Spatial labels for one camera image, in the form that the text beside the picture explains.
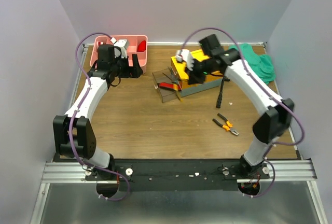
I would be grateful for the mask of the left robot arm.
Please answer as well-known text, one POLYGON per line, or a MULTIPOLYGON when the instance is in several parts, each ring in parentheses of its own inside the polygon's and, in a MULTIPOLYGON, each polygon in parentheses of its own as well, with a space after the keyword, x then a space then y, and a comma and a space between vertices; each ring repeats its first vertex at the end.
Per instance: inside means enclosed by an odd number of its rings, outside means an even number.
POLYGON ((136 53, 127 55, 124 47, 99 45, 98 57, 85 73, 86 81, 79 97, 63 116, 55 116, 53 120, 56 152, 97 170, 104 180, 117 175, 114 157, 97 147, 91 120, 103 95, 116 87, 115 78, 138 78, 142 74, 136 53))

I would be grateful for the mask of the black orange pliers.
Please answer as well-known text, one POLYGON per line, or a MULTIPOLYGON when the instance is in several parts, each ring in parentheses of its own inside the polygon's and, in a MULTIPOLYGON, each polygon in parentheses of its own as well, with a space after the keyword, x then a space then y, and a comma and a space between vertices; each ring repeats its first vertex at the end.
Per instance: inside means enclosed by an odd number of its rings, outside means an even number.
POLYGON ((239 132, 234 128, 233 124, 230 123, 230 121, 223 116, 222 114, 218 113, 217 116, 219 116, 225 123, 220 123, 217 119, 213 118, 212 121, 219 127, 225 129, 227 132, 232 133, 235 136, 239 135, 239 132))

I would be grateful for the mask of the yellow black cutters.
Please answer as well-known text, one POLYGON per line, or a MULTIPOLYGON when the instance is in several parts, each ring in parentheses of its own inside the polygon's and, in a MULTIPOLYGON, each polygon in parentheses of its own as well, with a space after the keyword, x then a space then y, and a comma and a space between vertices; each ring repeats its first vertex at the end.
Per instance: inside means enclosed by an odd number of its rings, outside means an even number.
POLYGON ((183 100, 182 100, 181 95, 180 95, 181 88, 179 86, 179 80, 177 79, 177 77, 173 73, 172 69, 169 68, 169 74, 166 74, 166 73, 162 72, 162 75, 164 75, 166 78, 168 78, 171 82, 161 82, 159 84, 159 87, 163 88, 163 89, 166 89, 166 90, 174 91, 177 98, 182 102, 183 100))

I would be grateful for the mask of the clear acrylic drawer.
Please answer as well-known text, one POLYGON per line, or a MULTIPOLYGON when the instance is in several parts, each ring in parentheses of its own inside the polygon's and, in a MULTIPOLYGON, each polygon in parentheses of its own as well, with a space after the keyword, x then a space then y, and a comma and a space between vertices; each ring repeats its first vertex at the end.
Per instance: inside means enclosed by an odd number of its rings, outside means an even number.
POLYGON ((157 72, 153 72, 153 80, 154 80, 155 89, 159 93, 161 101, 163 103, 171 101, 171 100, 175 100, 175 99, 178 100, 178 98, 177 98, 177 96, 176 96, 176 94, 175 94, 174 91, 165 90, 165 89, 161 89, 161 88, 158 87, 158 83, 161 83, 161 82, 171 82, 168 78, 166 78, 164 75, 162 75, 162 72, 164 72, 166 74, 169 74, 169 68, 170 67, 168 67, 166 69, 163 69, 163 70, 160 70, 160 71, 157 71, 157 72))

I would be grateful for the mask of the red black utility knife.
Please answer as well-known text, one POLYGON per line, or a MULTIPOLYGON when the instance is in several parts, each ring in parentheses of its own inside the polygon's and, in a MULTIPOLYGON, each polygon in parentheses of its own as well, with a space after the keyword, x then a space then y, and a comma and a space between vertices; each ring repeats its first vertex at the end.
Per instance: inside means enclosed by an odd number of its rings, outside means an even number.
POLYGON ((158 83, 158 87, 165 90, 172 90, 172 91, 181 91, 181 87, 176 83, 168 83, 168 82, 161 82, 158 83))

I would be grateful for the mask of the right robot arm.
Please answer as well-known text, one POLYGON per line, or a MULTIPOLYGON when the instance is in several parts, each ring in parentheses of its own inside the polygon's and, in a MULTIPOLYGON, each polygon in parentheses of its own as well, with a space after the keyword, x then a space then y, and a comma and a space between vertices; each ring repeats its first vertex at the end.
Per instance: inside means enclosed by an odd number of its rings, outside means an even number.
POLYGON ((253 141, 239 160, 240 175, 251 178, 257 173, 271 146, 289 128, 295 104, 290 98, 283 99, 272 91, 253 72, 239 48, 224 50, 214 34, 199 43, 207 59, 200 62, 185 50, 176 55, 177 60, 183 59, 186 63, 188 83, 203 84, 207 74, 221 72, 244 92, 259 113, 259 119, 252 128, 253 141))

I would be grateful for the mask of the yellow and grey drawer box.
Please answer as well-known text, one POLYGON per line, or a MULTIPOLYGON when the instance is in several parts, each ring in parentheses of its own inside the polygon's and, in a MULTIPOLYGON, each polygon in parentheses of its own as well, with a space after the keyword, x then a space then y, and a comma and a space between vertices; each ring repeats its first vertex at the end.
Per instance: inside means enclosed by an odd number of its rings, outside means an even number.
POLYGON ((176 56, 171 57, 171 69, 173 75, 176 77, 179 82, 179 87, 181 89, 181 97, 185 97, 191 94, 195 94, 207 89, 219 87, 223 74, 220 72, 214 72, 213 74, 204 74, 205 79, 203 83, 197 83, 198 76, 193 76, 189 78, 189 73, 185 71, 187 56, 191 54, 193 59, 196 59, 199 62, 207 60, 209 57, 204 55, 201 49, 195 51, 189 51, 188 49, 183 49, 181 56, 184 59, 183 63, 178 63, 176 56))

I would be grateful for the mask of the black ribbed tool handle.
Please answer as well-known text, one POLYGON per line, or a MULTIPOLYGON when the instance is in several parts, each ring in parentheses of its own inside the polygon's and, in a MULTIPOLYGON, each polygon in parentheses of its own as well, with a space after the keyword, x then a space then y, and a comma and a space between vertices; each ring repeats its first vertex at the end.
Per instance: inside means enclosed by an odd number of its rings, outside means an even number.
POLYGON ((222 78, 221 84, 220 84, 220 90, 219 90, 219 95, 216 101, 216 108, 220 108, 222 104, 222 99, 223 99, 223 89, 224 89, 224 84, 226 81, 230 81, 230 79, 226 76, 222 78))

